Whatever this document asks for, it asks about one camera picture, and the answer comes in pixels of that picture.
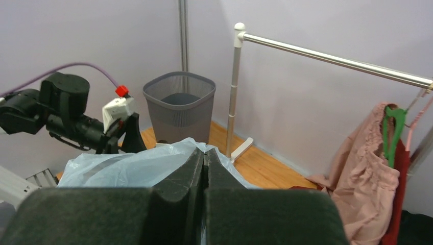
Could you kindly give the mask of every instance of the gray waste basket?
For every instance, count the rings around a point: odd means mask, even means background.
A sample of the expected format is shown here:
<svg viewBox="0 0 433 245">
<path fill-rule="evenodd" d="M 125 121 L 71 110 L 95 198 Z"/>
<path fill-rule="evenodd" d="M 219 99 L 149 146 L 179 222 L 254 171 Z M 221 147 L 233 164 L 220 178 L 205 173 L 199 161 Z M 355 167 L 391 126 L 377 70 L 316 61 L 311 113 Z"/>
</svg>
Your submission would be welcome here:
<svg viewBox="0 0 433 245">
<path fill-rule="evenodd" d="M 156 141 L 174 143 L 192 137 L 209 143 L 215 83 L 202 76 L 176 71 L 143 87 Z"/>
</svg>

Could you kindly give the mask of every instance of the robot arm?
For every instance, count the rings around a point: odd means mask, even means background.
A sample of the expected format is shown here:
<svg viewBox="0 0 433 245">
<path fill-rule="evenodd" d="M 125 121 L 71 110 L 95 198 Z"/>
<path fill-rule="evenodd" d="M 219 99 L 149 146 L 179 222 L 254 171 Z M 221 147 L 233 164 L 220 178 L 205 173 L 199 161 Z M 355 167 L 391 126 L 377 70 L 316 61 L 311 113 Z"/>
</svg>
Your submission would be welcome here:
<svg viewBox="0 0 433 245">
<path fill-rule="evenodd" d="M 118 139 L 124 133 L 135 134 L 125 139 L 123 150 L 146 150 L 141 137 L 137 137 L 140 133 L 133 98 L 125 93 L 104 106 L 102 123 L 84 115 L 89 89 L 84 78 L 56 72 L 42 81 L 40 91 L 25 89 L 5 96 L 0 101 L 0 127 L 7 134 L 36 134 L 46 126 L 58 141 L 97 153 L 117 153 Z"/>
</svg>

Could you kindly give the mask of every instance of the green hanger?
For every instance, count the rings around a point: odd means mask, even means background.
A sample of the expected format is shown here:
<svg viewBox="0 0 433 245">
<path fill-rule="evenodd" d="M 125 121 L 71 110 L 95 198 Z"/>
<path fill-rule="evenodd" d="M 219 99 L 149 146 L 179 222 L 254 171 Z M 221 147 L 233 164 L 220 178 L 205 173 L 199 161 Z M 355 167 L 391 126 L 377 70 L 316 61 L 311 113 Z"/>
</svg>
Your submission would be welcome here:
<svg viewBox="0 0 433 245">
<path fill-rule="evenodd" d="M 394 168 L 395 152 L 397 149 L 397 143 L 400 139 L 401 133 L 403 132 L 404 122 L 406 121 L 407 110 L 401 108 L 391 109 L 390 107 L 385 108 L 385 118 L 382 124 L 382 135 L 383 135 L 383 156 L 388 159 L 389 167 Z M 394 137 L 391 142 L 391 147 L 388 147 L 388 121 L 390 118 L 395 118 L 395 131 Z"/>
</svg>

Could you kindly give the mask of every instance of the light blue plastic bag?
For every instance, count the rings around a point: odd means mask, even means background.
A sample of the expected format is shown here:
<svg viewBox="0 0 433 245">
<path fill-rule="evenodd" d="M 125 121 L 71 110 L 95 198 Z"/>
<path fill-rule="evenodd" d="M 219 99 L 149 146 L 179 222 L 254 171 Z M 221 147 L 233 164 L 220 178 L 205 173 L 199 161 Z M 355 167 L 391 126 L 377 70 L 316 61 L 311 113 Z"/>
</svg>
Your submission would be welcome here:
<svg viewBox="0 0 433 245">
<path fill-rule="evenodd" d="M 246 188 L 258 188 L 218 148 L 192 138 L 135 154 L 81 154 L 68 161 L 58 187 L 151 187 L 183 165 L 196 148 L 203 152 L 215 148 L 228 172 Z"/>
</svg>

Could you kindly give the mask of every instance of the red garment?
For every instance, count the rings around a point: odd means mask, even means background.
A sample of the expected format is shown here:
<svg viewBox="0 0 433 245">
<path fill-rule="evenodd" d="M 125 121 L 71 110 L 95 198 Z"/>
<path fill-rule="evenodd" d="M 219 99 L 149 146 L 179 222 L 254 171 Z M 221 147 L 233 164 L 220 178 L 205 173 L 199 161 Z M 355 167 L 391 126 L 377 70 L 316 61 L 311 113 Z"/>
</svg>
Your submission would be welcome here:
<svg viewBox="0 0 433 245">
<path fill-rule="evenodd" d="M 400 140 L 397 144 L 394 162 L 394 169 L 400 171 L 400 176 L 398 177 L 399 185 L 395 191 L 390 226 L 388 227 L 385 235 L 382 237 L 382 245 L 397 244 L 398 231 L 400 229 L 401 212 L 403 210 L 404 192 L 406 190 L 407 171 L 409 169 L 409 165 L 409 152 L 405 150 L 405 147 Z"/>
</svg>

